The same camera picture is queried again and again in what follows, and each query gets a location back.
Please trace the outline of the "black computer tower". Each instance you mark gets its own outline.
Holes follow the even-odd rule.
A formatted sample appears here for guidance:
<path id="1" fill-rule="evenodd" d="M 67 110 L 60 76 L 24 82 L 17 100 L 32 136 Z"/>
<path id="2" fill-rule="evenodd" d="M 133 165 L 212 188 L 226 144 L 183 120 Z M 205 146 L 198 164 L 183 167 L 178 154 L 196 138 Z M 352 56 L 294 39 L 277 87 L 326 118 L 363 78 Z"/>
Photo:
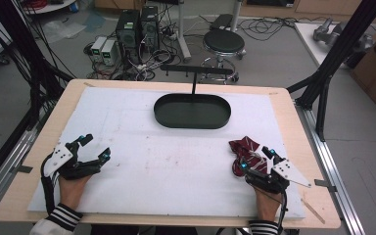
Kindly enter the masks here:
<path id="1" fill-rule="evenodd" d="M 142 41 L 149 52 L 157 51 L 160 48 L 158 12 L 157 6 L 145 6 L 141 12 Z"/>
<path id="2" fill-rule="evenodd" d="M 141 42 L 140 11 L 123 10 L 116 26 L 117 43 L 121 60 L 125 65 L 139 61 L 138 49 Z"/>

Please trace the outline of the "black flat bag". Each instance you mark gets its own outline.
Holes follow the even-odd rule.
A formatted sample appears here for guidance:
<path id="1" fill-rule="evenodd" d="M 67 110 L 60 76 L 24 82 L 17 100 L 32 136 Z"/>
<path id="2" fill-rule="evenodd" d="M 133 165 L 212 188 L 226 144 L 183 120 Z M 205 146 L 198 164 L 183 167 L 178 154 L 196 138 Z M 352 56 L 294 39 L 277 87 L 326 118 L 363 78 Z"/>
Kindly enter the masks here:
<path id="1" fill-rule="evenodd" d="M 210 30 L 226 29 L 235 32 L 237 29 L 238 17 L 231 14 L 219 15 L 210 26 Z"/>

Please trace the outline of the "round white table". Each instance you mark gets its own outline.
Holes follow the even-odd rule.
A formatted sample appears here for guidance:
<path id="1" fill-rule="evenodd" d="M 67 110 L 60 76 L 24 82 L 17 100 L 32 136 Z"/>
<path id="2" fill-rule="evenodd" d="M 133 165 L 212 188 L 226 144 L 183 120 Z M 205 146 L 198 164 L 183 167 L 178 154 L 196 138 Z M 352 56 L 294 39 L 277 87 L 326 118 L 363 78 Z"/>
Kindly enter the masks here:
<path id="1" fill-rule="evenodd" d="M 24 0 L 22 6 L 28 15 L 45 14 L 65 8 L 78 10 L 76 0 Z"/>

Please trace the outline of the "white foam mat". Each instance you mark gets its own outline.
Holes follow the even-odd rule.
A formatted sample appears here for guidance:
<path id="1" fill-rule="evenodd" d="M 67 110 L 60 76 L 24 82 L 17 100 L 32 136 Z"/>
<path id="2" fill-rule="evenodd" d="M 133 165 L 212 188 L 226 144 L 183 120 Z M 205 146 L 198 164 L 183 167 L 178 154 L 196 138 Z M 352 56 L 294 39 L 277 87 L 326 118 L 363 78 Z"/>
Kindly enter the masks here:
<path id="1" fill-rule="evenodd" d="M 229 143 L 245 136 L 286 154 L 270 98 L 226 93 L 229 122 L 219 129 L 167 128 L 154 118 L 162 91 L 87 87 L 61 134 L 85 134 L 82 161 L 109 149 L 110 160 L 86 184 L 81 212 L 240 216 L 257 213 L 255 192 L 232 172 Z"/>

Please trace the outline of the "clear plastic sheet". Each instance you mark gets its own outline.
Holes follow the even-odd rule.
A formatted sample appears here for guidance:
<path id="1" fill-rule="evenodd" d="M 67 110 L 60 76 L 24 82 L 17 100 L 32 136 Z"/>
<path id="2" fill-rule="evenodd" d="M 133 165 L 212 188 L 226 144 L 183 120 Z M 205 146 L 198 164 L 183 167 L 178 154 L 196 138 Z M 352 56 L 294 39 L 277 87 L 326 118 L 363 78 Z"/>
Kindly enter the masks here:
<path id="1" fill-rule="evenodd" d="M 63 23 L 62 21 L 48 22 L 43 26 L 45 38 L 48 43 L 62 39 L 72 39 L 80 34 L 86 26 L 80 23 Z"/>

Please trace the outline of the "white desk leg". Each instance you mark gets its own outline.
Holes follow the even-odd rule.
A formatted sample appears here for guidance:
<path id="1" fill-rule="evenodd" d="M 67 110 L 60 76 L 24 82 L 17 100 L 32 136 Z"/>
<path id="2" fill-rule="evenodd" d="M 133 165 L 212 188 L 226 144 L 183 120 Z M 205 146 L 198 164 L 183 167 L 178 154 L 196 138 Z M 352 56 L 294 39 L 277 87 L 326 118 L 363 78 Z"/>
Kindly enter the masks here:
<path id="1" fill-rule="evenodd" d="M 187 42 L 184 38 L 184 0 L 177 0 L 178 4 L 178 31 L 177 41 L 182 53 L 182 58 L 184 63 L 188 63 L 191 61 L 192 56 L 189 51 Z"/>
<path id="2" fill-rule="evenodd" d="M 232 12 L 232 20 L 230 25 L 230 31 L 236 32 L 237 30 L 237 23 L 240 16 L 241 7 L 244 0 L 235 0 L 234 1 L 234 7 Z"/>

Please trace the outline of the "black metal frame strut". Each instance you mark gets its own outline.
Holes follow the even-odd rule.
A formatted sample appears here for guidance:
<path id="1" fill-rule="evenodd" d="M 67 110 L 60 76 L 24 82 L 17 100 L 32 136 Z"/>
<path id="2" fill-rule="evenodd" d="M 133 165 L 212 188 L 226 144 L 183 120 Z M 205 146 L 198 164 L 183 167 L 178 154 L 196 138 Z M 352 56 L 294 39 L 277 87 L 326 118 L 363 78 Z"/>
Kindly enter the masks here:
<path id="1" fill-rule="evenodd" d="M 318 100 L 315 133 L 322 142 L 325 141 L 324 122 L 330 81 L 355 45 L 355 42 L 368 29 L 375 18 L 376 0 L 361 0 L 342 34 L 338 37 L 318 69 L 308 78 L 287 88 L 289 93 L 302 88 L 305 89 L 304 93 L 296 99 L 297 105 L 304 110 L 310 111 L 314 101 Z"/>
<path id="2" fill-rule="evenodd" d="M 41 110 L 52 110 L 74 76 L 59 69 L 55 62 L 59 57 L 42 27 L 30 24 L 19 0 L 0 0 L 0 45 L 29 85 L 26 120 L 32 129 L 41 120 Z"/>

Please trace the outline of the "person's left hand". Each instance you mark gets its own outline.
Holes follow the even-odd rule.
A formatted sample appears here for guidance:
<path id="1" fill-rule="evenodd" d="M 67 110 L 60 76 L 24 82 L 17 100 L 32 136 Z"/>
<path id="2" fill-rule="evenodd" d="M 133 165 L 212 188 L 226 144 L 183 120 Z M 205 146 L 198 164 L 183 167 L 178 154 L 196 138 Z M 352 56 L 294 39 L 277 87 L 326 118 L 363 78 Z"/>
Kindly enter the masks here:
<path id="1" fill-rule="evenodd" d="M 63 176 L 59 177 L 60 203 L 76 210 L 84 192 L 85 186 L 91 175 L 79 179 L 67 180 Z"/>

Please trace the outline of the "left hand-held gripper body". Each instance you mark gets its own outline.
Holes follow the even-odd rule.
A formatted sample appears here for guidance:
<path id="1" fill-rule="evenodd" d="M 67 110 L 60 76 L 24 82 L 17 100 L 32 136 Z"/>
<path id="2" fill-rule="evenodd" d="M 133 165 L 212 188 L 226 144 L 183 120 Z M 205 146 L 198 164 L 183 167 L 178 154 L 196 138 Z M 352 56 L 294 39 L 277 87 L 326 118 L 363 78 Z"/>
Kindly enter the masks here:
<path id="1" fill-rule="evenodd" d="M 101 171 L 102 164 L 89 161 L 86 163 L 78 160 L 78 149 L 80 146 L 77 139 L 63 143 L 59 142 L 54 151 L 44 160 L 42 164 L 42 175 L 51 176 L 58 172 L 67 180 L 79 179 Z"/>

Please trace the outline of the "white power supply unit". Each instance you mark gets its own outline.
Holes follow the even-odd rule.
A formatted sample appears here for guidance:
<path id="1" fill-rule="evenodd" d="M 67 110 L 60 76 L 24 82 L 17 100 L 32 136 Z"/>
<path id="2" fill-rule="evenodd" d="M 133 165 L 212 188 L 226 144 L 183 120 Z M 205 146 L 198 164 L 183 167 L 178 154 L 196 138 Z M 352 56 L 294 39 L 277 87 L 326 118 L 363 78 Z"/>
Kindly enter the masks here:
<path id="1" fill-rule="evenodd" d="M 99 36 L 91 46 L 90 50 L 92 52 L 92 59 L 95 63 L 103 62 L 102 49 L 106 41 L 106 36 Z"/>
<path id="2" fill-rule="evenodd" d="M 102 49 L 102 57 L 106 66 L 113 66 L 118 57 L 116 42 L 113 39 L 108 39 Z"/>

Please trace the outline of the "dark red striped cloth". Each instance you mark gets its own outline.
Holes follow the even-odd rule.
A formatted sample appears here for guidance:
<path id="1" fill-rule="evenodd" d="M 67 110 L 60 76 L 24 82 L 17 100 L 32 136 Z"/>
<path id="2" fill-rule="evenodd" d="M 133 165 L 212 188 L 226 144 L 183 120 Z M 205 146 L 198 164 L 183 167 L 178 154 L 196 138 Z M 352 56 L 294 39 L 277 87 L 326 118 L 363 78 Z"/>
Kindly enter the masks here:
<path id="1" fill-rule="evenodd" d="M 257 153 L 259 143 L 245 136 L 241 140 L 229 141 L 231 151 L 236 155 L 236 160 L 232 165 L 232 172 L 242 177 L 245 175 L 241 167 L 241 160 L 244 160 L 251 170 L 260 173 L 267 173 L 267 160 Z"/>

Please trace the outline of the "aluminium rail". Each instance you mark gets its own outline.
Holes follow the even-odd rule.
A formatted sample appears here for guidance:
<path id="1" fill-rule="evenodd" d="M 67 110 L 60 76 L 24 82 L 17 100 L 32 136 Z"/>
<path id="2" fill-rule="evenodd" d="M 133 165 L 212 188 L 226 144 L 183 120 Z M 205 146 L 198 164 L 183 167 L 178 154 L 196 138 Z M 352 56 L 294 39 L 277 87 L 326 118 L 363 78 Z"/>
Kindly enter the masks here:
<path id="1" fill-rule="evenodd" d="M 0 195 L 9 187 L 38 134 L 37 128 L 16 129 L 0 149 Z"/>
<path id="2" fill-rule="evenodd" d="M 344 223 L 350 235 L 365 235 L 364 228 L 353 206 L 351 197 L 336 166 L 334 158 L 325 141 L 315 131 L 316 117 L 313 111 L 295 106 L 301 123 L 306 131 L 309 143 L 327 182 L 327 188 L 338 210 L 339 219 Z"/>

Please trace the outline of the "person's right hand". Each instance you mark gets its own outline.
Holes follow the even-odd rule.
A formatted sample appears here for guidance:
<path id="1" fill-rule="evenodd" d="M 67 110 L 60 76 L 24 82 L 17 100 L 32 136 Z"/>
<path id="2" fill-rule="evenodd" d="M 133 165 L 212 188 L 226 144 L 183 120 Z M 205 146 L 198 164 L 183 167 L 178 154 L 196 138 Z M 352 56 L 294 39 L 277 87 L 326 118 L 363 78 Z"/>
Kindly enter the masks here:
<path id="1" fill-rule="evenodd" d="M 254 190 L 256 194 L 258 219 L 274 221 L 278 208 L 282 203 L 282 195 L 265 192 L 257 187 L 255 187 Z"/>

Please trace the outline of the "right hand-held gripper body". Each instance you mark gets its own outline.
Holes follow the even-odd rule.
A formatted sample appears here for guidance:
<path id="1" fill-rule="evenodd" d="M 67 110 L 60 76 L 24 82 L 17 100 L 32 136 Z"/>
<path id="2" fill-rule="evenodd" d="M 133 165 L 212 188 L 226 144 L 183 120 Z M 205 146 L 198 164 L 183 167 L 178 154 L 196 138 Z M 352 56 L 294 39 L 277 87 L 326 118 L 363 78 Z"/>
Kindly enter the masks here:
<path id="1" fill-rule="evenodd" d="M 273 194 L 284 193 L 290 182 L 307 188 L 311 187 L 311 183 L 288 159 L 282 159 L 279 163 L 274 164 L 270 173 L 260 173 L 250 169 L 245 175 L 245 179 L 252 186 Z"/>

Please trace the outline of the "black oval tray hook stand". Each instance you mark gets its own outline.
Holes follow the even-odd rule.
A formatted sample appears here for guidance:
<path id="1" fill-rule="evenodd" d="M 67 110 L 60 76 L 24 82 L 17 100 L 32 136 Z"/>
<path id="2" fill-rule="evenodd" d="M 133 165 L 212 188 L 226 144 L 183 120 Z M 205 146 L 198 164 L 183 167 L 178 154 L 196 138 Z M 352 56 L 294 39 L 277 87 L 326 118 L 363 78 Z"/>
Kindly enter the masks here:
<path id="1" fill-rule="evenodd" d="M 218 129 L 229 122 L 231 107 L 220 96 L 196 92 L 197 75 L 211 73 L 228 75 L 230 69 L 161 65 L 162 71 L 183 71 L 194 74 L 190 93 L 169 93 L 159 98 L 154 105 L 156 121 L 169 128 Z"/>

